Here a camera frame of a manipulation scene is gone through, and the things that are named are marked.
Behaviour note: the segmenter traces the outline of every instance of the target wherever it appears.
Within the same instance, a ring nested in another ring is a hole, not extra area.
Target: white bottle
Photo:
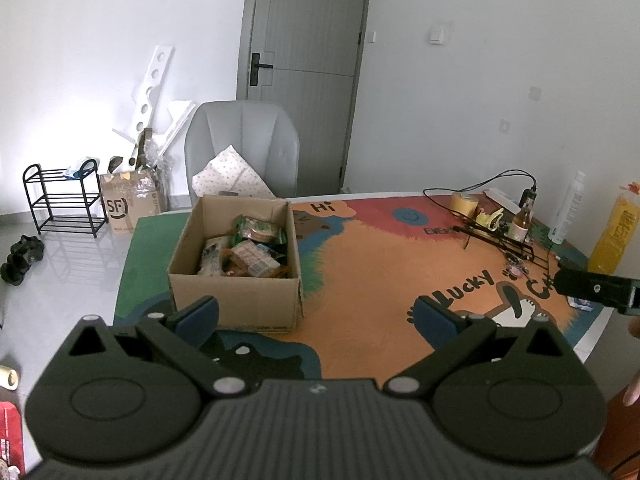
[[[549,240],[555,244],[561,244],[564,241],[564,237],[574,221],[574,216],[584,194],[584,177],[585,174],[581,171],[575,174],[574,181],[566,190],[558,214],[549,226]]]

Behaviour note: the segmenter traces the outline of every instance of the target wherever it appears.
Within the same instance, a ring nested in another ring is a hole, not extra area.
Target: person's hand
[[[640,317],[635,317],[629,321],[629,333],[640,338]],[[626,389],[622,402],[625,406],[631,406],[636,400],[640,399],[640,371],[634,375],[634,378]]]

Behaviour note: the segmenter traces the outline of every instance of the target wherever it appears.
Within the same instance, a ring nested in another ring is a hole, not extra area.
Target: yellow juice bottle
[[[591,253],[589,272],[613,274],[631,241],[640,219],[640,184],[634,182],[624,189],[611,210],[609,222]]]

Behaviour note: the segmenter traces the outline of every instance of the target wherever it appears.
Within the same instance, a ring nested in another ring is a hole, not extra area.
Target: door
[[[366,0],[246,0],[243,36],[250,39],[241,42],[238,98],[277,103],[290,115],[300,138],[299,196],[339,191],[365,6]]]

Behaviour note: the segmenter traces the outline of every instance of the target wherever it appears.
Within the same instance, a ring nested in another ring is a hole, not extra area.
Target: white pillow
[[[233,146],[218,153],[200,173],[193,175],[191,187],[197,196],[217,195],[232,191],[240,196],[276,198],[254,168],[240,156]]]

